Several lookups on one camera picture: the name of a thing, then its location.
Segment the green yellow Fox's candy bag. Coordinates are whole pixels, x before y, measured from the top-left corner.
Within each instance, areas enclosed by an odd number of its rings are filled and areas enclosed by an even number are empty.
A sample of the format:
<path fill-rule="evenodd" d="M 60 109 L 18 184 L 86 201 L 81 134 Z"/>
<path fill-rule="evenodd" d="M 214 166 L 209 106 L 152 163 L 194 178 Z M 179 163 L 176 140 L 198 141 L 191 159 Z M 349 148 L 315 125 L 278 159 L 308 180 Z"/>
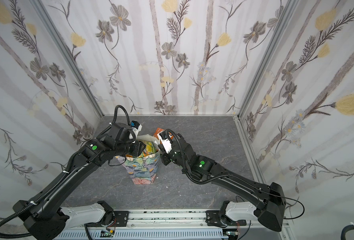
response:
<path fill-rule="evenodd" d="M 145 145 L 145 148 L 137 158 L 154 157 L 158 152 L 153 142 L 141 141 Z"/>

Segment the floral white paper bag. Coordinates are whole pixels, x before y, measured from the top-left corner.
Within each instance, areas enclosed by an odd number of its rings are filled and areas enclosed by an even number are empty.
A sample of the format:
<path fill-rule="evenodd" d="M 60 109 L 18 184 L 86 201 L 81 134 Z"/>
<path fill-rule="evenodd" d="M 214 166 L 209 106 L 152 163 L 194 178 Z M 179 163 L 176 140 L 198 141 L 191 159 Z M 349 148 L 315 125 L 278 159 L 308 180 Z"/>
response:
<path fill-rule="evenodd" d="M 156 179 L 159 163 L 161 162 L 160 149 L 158 147 L 159 142 L 151 135 L 139 136 L 138 140 L 153 142 L 158 149 L 156 155 L 154 157 L 145 158 L 117 156 L 115 160 L 127 170 L 135 185 L 150 185 L 153 184 Z"/>

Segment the orange snack packet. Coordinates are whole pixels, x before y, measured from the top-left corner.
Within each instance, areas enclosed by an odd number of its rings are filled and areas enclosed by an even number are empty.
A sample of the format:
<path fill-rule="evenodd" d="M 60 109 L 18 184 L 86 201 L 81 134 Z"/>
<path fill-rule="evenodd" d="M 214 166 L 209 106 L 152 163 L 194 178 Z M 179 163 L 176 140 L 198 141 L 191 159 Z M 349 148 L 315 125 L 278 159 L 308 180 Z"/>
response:
<path fill-rule="evenodd" d="M 158 140 L 159 143 L 161 143 L 163 140 L 172 141 L 174 136 L 171 134 L 171 132 L 166 132 L 166 130 L 162 128 L 157 128 L 156 132 L 154 133 L 154 137 Z"/>

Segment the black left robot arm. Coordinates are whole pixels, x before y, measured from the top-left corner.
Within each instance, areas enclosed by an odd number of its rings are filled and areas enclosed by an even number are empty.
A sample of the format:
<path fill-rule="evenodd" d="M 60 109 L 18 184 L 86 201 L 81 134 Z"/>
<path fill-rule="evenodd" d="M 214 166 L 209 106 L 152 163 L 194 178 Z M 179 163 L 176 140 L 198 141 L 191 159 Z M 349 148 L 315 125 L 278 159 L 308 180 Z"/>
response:
<path fill-rule="evenodd" d="M 126 117 L 126 123 L 118 123 L 117 115 L 110 125 L 97 137 L 87 141 L 75 152 L 67 166 L 48 186 L 28 201 L 18 201 L 14 214 L 0 221 L 0 228 L 8 222 L 20 218 L 27 233 L 5 234 L 0 239 L 18 239 L 33 236 L 38 240 L 52 240 L 71 221 L 71 216 L 61 210 L 67 197 L 105 162 L 116 156 L 138 157 L 146 145 L 137 140 L 142 125 Z"/>

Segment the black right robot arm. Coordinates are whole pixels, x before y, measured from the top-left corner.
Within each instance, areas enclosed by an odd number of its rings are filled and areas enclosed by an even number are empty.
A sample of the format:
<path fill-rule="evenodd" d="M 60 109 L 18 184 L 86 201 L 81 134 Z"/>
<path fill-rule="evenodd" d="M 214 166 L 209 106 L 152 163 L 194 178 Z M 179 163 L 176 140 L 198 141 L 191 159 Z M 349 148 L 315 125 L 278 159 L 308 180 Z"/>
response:
<path fill-rule="evenodd" d="M 239 195 L 254 206 L 252 214 L 261 225 L 281 232 L 283 222 L 287 219 L 284 215 L 289 201 L 281 185 L 255 182 L 226 169 L 211 158 L 198 155 L 181 134 L 172 130 L 158 133 L 158 138 L 165 166 L 174 163 L 195 184 L 212 183 Z"/>

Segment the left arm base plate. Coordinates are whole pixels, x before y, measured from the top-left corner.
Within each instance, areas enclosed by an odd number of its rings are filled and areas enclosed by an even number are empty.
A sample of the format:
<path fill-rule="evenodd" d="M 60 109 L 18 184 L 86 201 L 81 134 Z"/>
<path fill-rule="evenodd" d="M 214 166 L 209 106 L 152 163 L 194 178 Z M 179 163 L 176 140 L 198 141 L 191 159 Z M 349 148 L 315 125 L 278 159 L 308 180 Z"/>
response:
<path fill-rule="evenodd" d="M 105 211 L 99 224 L 103 227 L 126 227 L 129 220 L 129 211 L 117 211 L 114 210 L 105 201 L 98 201 Z"/>

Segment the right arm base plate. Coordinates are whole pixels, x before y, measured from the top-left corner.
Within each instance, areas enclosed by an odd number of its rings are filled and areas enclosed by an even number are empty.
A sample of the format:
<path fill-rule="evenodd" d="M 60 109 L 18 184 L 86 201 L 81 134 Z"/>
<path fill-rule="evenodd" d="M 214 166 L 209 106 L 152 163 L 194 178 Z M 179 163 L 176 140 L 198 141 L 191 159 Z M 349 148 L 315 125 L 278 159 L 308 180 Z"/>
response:
<path fill-rule="evenodd" d="M 227 228 L 247 225 L 246 220 L 233 221 L 225 215 L 221 215 L 219 210 L 207 210 L 205 214 L 205 222 L 209 227 Z"/>

